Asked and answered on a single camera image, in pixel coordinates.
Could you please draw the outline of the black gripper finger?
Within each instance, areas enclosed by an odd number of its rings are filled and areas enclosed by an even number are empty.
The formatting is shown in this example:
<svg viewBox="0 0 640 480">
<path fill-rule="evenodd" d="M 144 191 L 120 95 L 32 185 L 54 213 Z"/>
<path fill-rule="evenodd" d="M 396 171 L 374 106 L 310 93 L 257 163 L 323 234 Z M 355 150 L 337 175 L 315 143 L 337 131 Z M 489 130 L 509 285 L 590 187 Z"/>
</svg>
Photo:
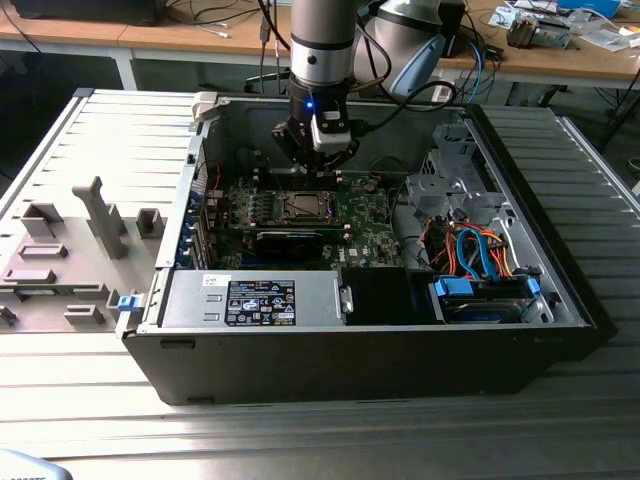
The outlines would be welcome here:
<svg viewBox="0 0 640 480">
<path fill-rule="evenodd" d="M 290 125 L 288 122 L 281 122 L 272 130 L 272 138 L 294 165 L 303 169 L 307 175 L 317 173 L 316 151 L 310 131 L 303 123 Z"/>
<path fill-rule="evenodd" d="M 351 141 L 343 150 L 334 153 L 319 152 L 317 154 L 317 159 L 319 160 L 317 176 L 324 176 L 339 169 L 356 155 L 359 147 L 359 141 Z"/>
</svg>

